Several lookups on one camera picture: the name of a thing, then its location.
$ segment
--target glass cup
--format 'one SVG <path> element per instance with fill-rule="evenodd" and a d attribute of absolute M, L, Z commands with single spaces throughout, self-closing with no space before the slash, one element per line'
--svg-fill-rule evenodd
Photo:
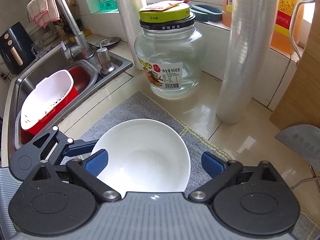
<path fill-rule="evenodd" d="M 42 57 L 46 53 L 46 47 L 43 40 L 35 41 L 32 44 L 31 51 L 36 58 Z"/>

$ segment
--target green lid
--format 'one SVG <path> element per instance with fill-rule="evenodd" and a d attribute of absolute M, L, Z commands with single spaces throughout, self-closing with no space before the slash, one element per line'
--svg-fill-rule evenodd
<path fill-rule="evenodd" d="M 186 3 L 180 3 L 163 11 L 140 11 L 140 19 L 147 23 L 164 23 L 178 21 L 190 16 L 190 8 Z"/>

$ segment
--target stainless steel sink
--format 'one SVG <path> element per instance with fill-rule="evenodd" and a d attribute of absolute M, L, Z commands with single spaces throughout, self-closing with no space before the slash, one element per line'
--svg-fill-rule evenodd
<path fill-rule="evenodd" d="M 75 69 L 75 64 L 77 61 L 68 61 L 64 55 L 63 49 L 59 49 L 56 52 L 49 52 L 51 54 L 47 59 L 45 59 L 40 64 L 33 64 L 29 68 L 26 68 L 19 78 L 15 81 L 11 105 L 10 105 L 10 114 L 9 114 L 9 128 L 8 128 L 8 157 L 10 159 L 11 155 L 16 151 L 15 147 L 15 135 L 18 134 L 21 137 L 21 126 L 18 122 L 16 127 L 15 123 L 18 118 L 18 114 L 22 108 L 23 102 L 26 100 L 27 96 L 35 89 L 36 85 L 43 80 L 45 77 L 49 77 L 51 74 L 59 71 L 61 69 L 67 69 L 71 73 L 77 71 Z M 76 107 L 78 107 L 84 100 L 86 100 L 90 95 L 95 91 L 100 89 L 103 85 L 111 81 L 117 75 L 128 69 L 133 65 L 133 63 L 123 57 L 120 57 L 114 53 L 110 53 L 111 62 L 115 65 L 113 72 L 106 76 L 98 74 L 97 80 L 94 83 L 90 83 L 90 74 L 94 71 L 99 71 L 99 61 L 96 56 L 93 56 L 91 59 L 87 60 L 89 63 L 86 64 L 86 67 L 82 68 L 83 72 L 81 75 L 78 75 L 77 80 L 75 81 L 76 88 L 79 90 L 77 96 L 72 100 L 60 113 L 58 113 L 40 132 L 48 129 L 52 125 L 56 125 L 61 122 L 69 113 L 71 113 Z M 18 138 L 19 145 L 28 140 L 26 138 Z"/>

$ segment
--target kitchen countertop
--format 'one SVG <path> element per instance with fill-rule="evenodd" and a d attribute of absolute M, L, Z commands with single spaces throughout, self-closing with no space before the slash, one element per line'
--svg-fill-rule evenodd
<path fill-rule="evenodd" d="M 91 34 L 88 41 L 95 44 L 101 36 Z M 111 52 L 132 61 L 128 43 L 120 41 Z M 8 166 L 7 130 L 8 114 L 14 78 L 9 88 L 4 111 L 2 132 L 3 166 Z M 155 95 L 143 71 L 134 66 L 106 84 L 78 108 L 69 114 L 58 126 L 73 139 L 78 139 L 95 122 L 137 91 L 142 91 L 163 108 L 185 122 L 191 129 L 215 144 L 231 158 L 244 165 L 257 165 L 269 160 L 289 186 L 301 179 L 311 177 L 307 162 L 278 142 L 274 136 L 279 132 L 270 121 L 271 111 L 251 100 L 242 120 L 234 125 L 222 123 L 215 115 L 221 81 L 202 72 L 199 85 L 187 96 L 180 99 L 164 99 Z M 294 190 L 301 208 L 316 222 L 320 223 L 320 195 L 314 182 L 307 182 Z"/>

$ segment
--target plastic wrap roll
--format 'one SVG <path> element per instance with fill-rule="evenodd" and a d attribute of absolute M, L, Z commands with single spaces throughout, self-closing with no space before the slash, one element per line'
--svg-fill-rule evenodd
<path fill-rule="evenodd" d="M 244 115 L 270 47 L 278 0 L 233 0 L 225 75 L 216 114 L 229 124 Z"/>
<path fill-rule="evenodd" d="M 140 17 L 138 11 L 147 6 L 146 0 L 116 0 L 125 35 L 129 43 L 131 54 L 136 68 L 142 70 L 142 65 L 134 51 L 134 41 L 141 32 Z"/>

